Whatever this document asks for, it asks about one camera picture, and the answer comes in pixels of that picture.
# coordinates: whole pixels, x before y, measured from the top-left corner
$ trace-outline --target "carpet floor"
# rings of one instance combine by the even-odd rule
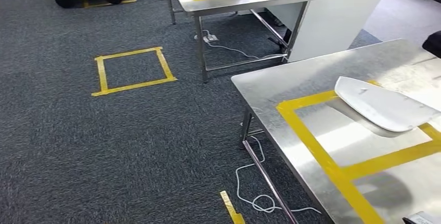
[[[0,0],[0,223],[231,223],[226,190],[246,223],[288,223],[236,197],[243,103],[230,81],[266,65],[210,74],[201,83],[193,21],[170,24],[165,1],[59,8],[53,0]],[[204,18],[217,44],[273,54],[253,16]],[[352,47],[380,42],[361,31]],[[100,97],[95,57],[162,47],[177,81]],[[245,57],[207,48],[209,65]],[[105,61],[109,88],[164,78],[152,52]],[[265,167],[292,208],[313,203],[263,136]],[[241,195],[270,194],[256,168]],[[268,202],[260,203],[269,206]],[[321,223],[316,212],[295,214]]]

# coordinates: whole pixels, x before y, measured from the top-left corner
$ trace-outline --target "power strip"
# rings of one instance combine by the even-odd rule
[[[195,35],[195,36],[194,36],[194,39],[195,39],[195,40],[198,40],[198,36]],[[207,36],[204,36],[202,39],[203,39],[206,43],[213,42],[213,41],[218,41],[218,40],[219,40],[219,39],[216,37],[216,35],[214,35],[214,34],[209,34],[209,35],[207,35]]]

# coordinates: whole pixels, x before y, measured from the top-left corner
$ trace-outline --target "power cord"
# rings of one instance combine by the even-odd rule
[[[259,139],[255,138],[254,136],[251,136],[251,137],[252,137],[254,140],[256,140],[257,143],[259,144],[259,149],[260,149],[261,154],[262,154],[262,160],[261,160],[260,162],[263,163],[263,162],[265,161],[265,155],[263,154],[263,150],[262,150],[261,142],[259,141]],[[252,164],[248,164],[248,165],[245,165],[245,166],[242,166],[242,167],[239,167],[239,168],[236,169],[236,178],[237,178],[237,191],[236,191],[236,193],[237,193],[237,197],[238,197],[239,199],[241,199],[242,201],[251,204],[251,205],[253,206],[253,208],[254,208],[255,210],[257,210],[257,211],[263,211],[263,212],[266,212],[266,213],[272,213],[275,209],[282,209],[281,207],[276,207],[276,203],[274,202],[274,199],[273,199],[271,196],[267,195],[267,194],[261,194],[261,195],[257,196],[256,198],[254,198],[254,200],[253,200],[252,202],[248,201],[247,199],[242,198],[242,197],[239,195],[239,189],[240,189],[239,170],[241,170],[241,169],[243,169],[243,168],[251,167],[251,166],[253,166],[253,165],[255,165],[255,164],[254,164],[254,163],[252,163]],[[257,205],[257,204],[256,204],[256,201],[257,201],[258,199],[260,199],[261,197],[267,197],[267,198],[269,198],[269,199],[271,200],[271,202],[273,203],[273,206],[272,206],[272,207],[269,207],[269,208],[262,208],[262,207],[260,207],[259,205]],[[300,208],[300,209],[294,209],[294,210],[291,210],[291,212],[300,212],[300,211],[309,210],[309,209],[310,209],[310,210],[313,210],[313,211],[316,211],[316,212],[318,212],[319,214],[321,214],[320,211],[318,211],[317,209],[315,209],[315,208],[313,208],[313,207],[305,207],[305,208]]]
[[[208,30],[202,30],[202,31],[203,31],[203,32],[207,32],[207,37],[212,36]],[[205,41],[205,42],[206,42],[209,46],[211,46],[211,47],[219,47],[219,48],[227,49],[227,50],[230,50],[230,51],[236,51],[236,52],[241,53],[241,54],[244,55],[245,57],[259,59],[259,57],[254,56],[254,55],[248,55],[248,54],[242,52],[241,50],[237,50],[237,49],[229,48],[229,47],[226,47],[226,46],[212,45],[209,41]],[[279,55],[280,55],[280,54],[266,55],[266,56],[262,57],[262,59],[263,59],[263,58],[272,57],[272,56],[279,56]]]

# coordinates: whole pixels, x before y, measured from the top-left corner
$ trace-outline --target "white object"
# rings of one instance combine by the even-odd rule
[[[365,25],[380,0],[316,0],[309,2],[289,62],[344,51]],[[300,4],[267,7],[290,30]]]
[[[219,39],[216,37],[216,35],[207,35],[207,36],[204,36],[204,41],[206,42],[206,43],[208,43],[208,42],[213,42],[213,41],[218,41]]]
[[[416,214],[413,214],[407,217],[408,220],[411,220],[415,224],[440,224],[441,218],[433,217],[424,211],[420,211]]]
[[[358,113],[390,131],[408,131],[441,115],[401,93],[354,78],[339,77],[334,90]]]

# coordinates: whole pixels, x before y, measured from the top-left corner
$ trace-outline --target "white curved plastic part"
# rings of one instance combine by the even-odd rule
[[[441,115],[401,93],[354,78],[339,77],[334,90],[358,113],[390,131],[408,131]]]

